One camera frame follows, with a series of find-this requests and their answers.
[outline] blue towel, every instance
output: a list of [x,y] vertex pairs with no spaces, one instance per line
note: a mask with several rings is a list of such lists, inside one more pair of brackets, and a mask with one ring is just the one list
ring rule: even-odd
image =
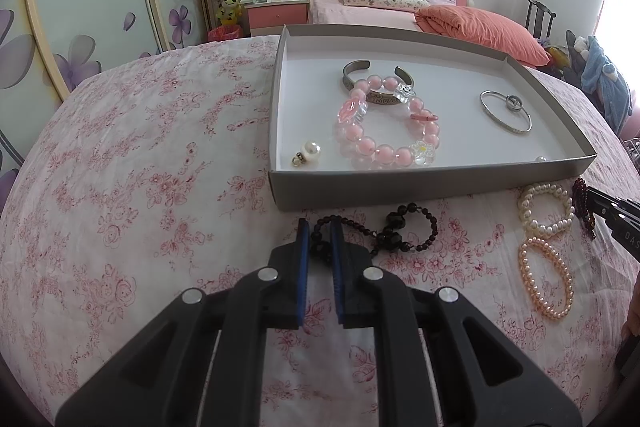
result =
[[626,119],[631,116],[631,93],[620,72],[615,82],[604,74],[605,71],[612,71],[612,68],[613,64],[604,54],[598,39],[590,36],[589,58],[580,83],[586,93],[593,94],[596,89],[602,93],[604,119],[618,136]]

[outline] box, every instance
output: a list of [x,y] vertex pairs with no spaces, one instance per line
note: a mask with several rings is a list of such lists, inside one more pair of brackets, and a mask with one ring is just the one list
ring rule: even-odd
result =
[[[430,166],[372,168],[336,141],[337,113],[348,98],[342,68],[361,59],[370,60],[370,68],[351,73],[353,80],[384,78],[400,66],[413,77],[425,108],[440,118],[440,146]],[[484,90],[519,96],[531,115],[530,133],[516,135],[491,120],[479,102]],[[504,101],[485,100],[501,118],[514,118]],[[365,134],[378,144],[411,145],[402,110],[369,103]],[[294,167],[291,159],[307,140],[321,145],[319,162]],[[513,57],[438,35],[357,25],[284,28],[269,150],[271,192],[280,210],[406,203],[561,180],[582,174],[596,157],[555,97]]]

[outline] metal screw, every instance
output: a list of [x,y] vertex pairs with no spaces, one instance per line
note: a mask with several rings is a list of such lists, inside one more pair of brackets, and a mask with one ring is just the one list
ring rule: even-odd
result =
[[278,278],[278,270],[271,266],[261,268],[258,272],[258,279],[261,281],[274,281]]
[[182,302],[185,304],[196,304],[202,301],[202,291],[197,288],[189,288],[182,292]]
[[459,296],[460,294],[457,290],[449,288],[448,286],[440,288],[440,291],[438,292],[438,297],[445,302],[455,302],[458,300]]
[[370,281],[379,281],[384,275],[383,271],[377,266],[369,266],[368,268],[365,268],[362,274],[365,279],[369,279]]

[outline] bed sheet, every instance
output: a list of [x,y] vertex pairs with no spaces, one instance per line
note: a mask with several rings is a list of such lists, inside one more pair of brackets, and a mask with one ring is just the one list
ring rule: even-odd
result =
[[[0,351],[49,419],[180,291],[228,289],[293,240],[300,214],[276,210],[267,179],[277,43],[212,42],[105,71],[72,93],[31,150],[0,219]],[[638,174],[591,103],[534,74],[598,150],[588,184],[640,199]],[[607,399],[638,263],[601,220],[593,242],[574,225],[553,240],[575,275],[574,307],[559,323],[544,319],[520,281],[517,198],[428,201],[440,229],[431,248],[375,263],[415,287],[460,289],[588,421]],[[389,210],[336,213],[377,228]],[[410,242],[429,233],[423,221],[408,220]],[[550,272],[537,279],[561,299]],[[263,426],[377,424],[372,332],[338,326],[324,266],[310,267],[304,327],[268,332],[262,384]]]
[[345,6],[342,0],[309,0],[309,11],[313,24],[358,24],[422,31],[412,12]]

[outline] pink bead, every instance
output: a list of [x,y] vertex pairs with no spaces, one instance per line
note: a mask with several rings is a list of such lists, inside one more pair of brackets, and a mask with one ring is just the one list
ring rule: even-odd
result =
[[411,112],[420,112],[422,108],[424,108],[424,102],[417,96],[409,100],[409,110],[411,110]]
[[409,147],[401,147],[396,150],[396,163],[401,167],[408,167],[414,162],[414,155]]
[[350,142],[357,142],[360,138],[362,138],[363,134],[364,129],[357,123],[347,126],[344,130],[344,135]]
[[394,148],[390,145],[381,145],[376,149],[375,160],[382,165],[391,165],[396,159]]
[[353,98],[354,96],[357,96],[361,102],[367,100],[367,93],[357,87],[351,89],[351,92],[349,93],[349,98]]
[[353,86],[355,89],[361,89],[363,90],[365,93],[368,93],[369,90],[371,89],[369,87],[369,83],[366,80],[358,80],[356,82],[356,84]]
[[364,138],[360,138],[360,140],[358,140],[356,149],[363,156],[371,156],[376,151],[376,142],[375,140],[373,140],[373,138],[365,136]]
[[440,145],[440,138],[434,134],[428,134],[422,139],[422,141],[425,143],[431,143],[436,149],[438,148],[438,145]]
[[424,133],[434,134],[435,136],[437,136],[438,134],[440,134],[440,126],[435,122],[425,122]]
[[369,76],[367,78],[367,82],[369,83],[369,86],[371,86],[371,89],[380,89],[380,86],[382,86],[382,78],[376,74]]
[[388,76],[382,81],[382,85],[385,86],[386,90],[393,91],[398,87],[398,79],[394,76]]

